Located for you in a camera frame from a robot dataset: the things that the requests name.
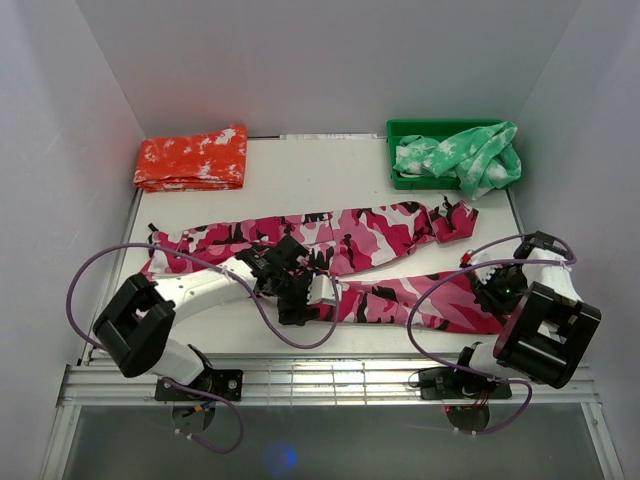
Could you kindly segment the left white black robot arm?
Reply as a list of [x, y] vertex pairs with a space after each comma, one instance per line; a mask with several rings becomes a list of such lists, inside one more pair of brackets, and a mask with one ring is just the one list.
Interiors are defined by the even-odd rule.
[[328, 276], [305, 265], [308, 250], [290, 236], [245, 249], [216, 268], [156, 280], [139, 273], [116, 291], [93, 332], [126, 378], [167, 377], [190, 399], [205, 397], [213, 369], [197, 348], [171, 339], [175, 324], [250, 296], [273, 298], [283, 323], [301, 325], [315, 306], [336, 302]]

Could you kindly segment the pink camouflage trousers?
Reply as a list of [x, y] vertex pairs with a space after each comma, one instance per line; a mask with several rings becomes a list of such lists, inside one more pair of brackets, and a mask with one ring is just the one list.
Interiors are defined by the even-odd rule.
[[154, 248], [142, 271], [149, 277], [192, 273], [200, 268], [196, 259], [220, 264], [249, 247], [273, 247], [291, 236], [308, 250], [310, 266], [341, 278], [342, 322], [411, 323], [449, 333], [491, 335], [502, 327], [476, 302], [466, 276], [447, 282], [429, 297], [424, 292], [446, 272], [379, 281], [351, 278], [407, 257], [426, 244], [469, 238], [478, 217], [478, 210], [463, 201], [436, 208], [405, 201], [213, 223], [174, 233], [153, 228], [148, 241]]

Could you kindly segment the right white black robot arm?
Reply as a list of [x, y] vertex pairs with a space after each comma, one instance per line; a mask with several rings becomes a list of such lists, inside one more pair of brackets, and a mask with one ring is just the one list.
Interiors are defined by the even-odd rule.
[[506, 263], [490, 264], [483, 249], [463, 268], [481, 309], [502, 327], [496, 340], [465, 347], [451, 375], [454, 390], [474, 397], [493, 378], [527, 378], [564, 387], [578, 368], [601, 321], [571, 279], [575, 255], [566, 243], [537, 231], [522, 237]]

